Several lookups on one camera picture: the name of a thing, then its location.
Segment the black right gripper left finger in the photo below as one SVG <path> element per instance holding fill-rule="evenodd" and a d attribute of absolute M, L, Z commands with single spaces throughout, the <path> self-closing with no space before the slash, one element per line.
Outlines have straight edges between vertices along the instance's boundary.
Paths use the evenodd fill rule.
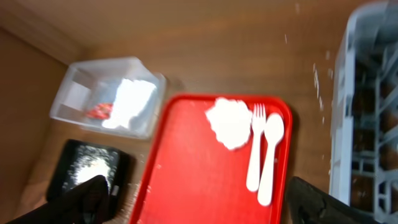
<path fill-rule="evenodd" d="M 7 224 L 102 224 L 108 209 L 108 184 L 104 176 L 97 175 Z"/>

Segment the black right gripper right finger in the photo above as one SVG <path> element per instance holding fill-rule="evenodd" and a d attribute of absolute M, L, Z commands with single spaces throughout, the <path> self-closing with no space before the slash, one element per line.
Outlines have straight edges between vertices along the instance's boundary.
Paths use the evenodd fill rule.
<path fill-rule="evenodd" d="M 297 176 L 289 180 L 285 199 L 293 224 L 379 224 Z"/>

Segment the white plastic spoon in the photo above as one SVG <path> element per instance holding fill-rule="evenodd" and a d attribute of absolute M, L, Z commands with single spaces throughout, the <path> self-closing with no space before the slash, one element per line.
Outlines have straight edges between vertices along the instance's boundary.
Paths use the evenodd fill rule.
<path fill-rule="evenodd" d="M 269 206 L 272 201 L 275 149 L 284 137 L 284 121 L 280 114 L 272 113 L 269 115 L 266 121 L 264 135 L 267 141 L 267 151 L 259 183 L 257 200 L 262 206 Z"/>

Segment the red snack wrapper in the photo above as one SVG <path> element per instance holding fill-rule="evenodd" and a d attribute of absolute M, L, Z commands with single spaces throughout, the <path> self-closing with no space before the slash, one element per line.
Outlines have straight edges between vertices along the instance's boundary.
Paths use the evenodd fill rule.
<path fill-rule="evenodd" d="M 112 110 L 112 103 L 99 103 L 93 109 L 90 109 L 86 115 L 91 119 L 106 120 L 109 119 Z"/>

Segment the white plastic fork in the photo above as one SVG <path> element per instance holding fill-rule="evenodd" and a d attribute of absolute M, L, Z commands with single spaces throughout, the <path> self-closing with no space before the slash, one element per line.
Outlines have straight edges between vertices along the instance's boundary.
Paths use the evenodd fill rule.
<path fill-rule="evenodd" d="M 254 105 L 252 114 L 252 147 L 249 159 L 246 187 L 250 192 L 255 192 L 259 188 L 260 163 L 261 163 L 261 137 L 266 124 L 266 109 L 263 104 Z"/>

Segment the white tissue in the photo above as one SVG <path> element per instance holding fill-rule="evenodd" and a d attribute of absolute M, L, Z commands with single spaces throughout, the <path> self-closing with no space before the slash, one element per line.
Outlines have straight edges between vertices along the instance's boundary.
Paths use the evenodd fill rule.
<path fill-rule="evenodd" d="M 242 100 L 217 98 L 205 112 L 216 140 L 229 151 L 243 147 L 251 135 L 252 111 Z"/>

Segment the white paper napkin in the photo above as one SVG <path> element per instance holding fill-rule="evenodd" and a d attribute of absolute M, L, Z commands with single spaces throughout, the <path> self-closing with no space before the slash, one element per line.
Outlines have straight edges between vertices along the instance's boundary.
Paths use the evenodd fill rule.
<path fill-rule="evenodd" d="M 130 120 L 139 116 L 146 108 L 156 86 L 145 80 L 123 79 L 119 85 L 109 119 L 102 127 L 130 129 Z"/>

